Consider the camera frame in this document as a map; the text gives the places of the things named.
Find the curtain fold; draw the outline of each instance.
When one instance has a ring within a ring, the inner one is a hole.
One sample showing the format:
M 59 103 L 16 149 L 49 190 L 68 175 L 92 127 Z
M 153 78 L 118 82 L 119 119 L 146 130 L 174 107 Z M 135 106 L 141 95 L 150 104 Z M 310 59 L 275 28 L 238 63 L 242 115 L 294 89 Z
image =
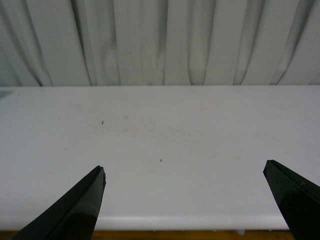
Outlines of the curtain fold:
M 320 83 L 319 0 L 0 0 L 0 86 Z

